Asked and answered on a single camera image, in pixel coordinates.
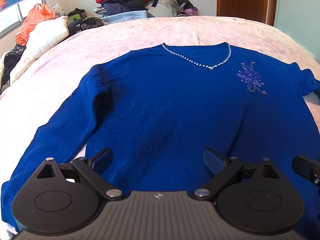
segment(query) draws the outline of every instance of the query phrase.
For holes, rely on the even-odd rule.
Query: triangular cutout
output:
[[[264,178],[279,179],[279,176],[269,164],[264,165],[261,176]]]
[[[53,172],[53,168],[50,164],[44,166],[44,168],[40,171],[37,176],[37,179],[46,179],[46,178],[53,178],[56,175]]]

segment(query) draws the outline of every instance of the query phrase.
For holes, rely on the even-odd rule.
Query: mattress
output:
[[[0,96],[0,186],[8,181],[37,128],[48,122],[93,65],[130,50],[167,45],[214,45],[228,42],[286,63],[309,68],[320,80],[320,65],[278,29],[232,17],[149,18],[80,32],[50,49]],[[320,102],[314,93],[305,101],[320,128]],[[78,156],[84,156],[85,147]],[[0,239],[14,229],[0,223]]]

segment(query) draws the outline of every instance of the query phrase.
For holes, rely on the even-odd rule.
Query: beaded flower embellishment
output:
[[[261,90],[261,87],[264,85],[264,83],[261,83],[261,78],[258,72],[254,71],[253,65],[255,62],[251,62],[250,67],[248,67],[246,64],[241,63],[242,69],[239,70],[239,73],[237,74],[238,77],[241,78],[241,81],[247,84],[247,89],[250,92],[254,92],[256,89],[259,90],[263,95],[266,95],[267,93],[263,90]]]

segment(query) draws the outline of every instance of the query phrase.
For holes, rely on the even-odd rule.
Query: white circular logo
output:
[[[157,194],[155,194],[155,197],[156,197],[156,198],[162,198],[163,195],[162,195],[161,193],[157,193]]]

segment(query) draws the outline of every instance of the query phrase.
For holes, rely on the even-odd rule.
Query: pink flower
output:
[[[0,10],[3,9],[3,7],[5,7],[7,5],[7,1],[6,0],[0,0]]]

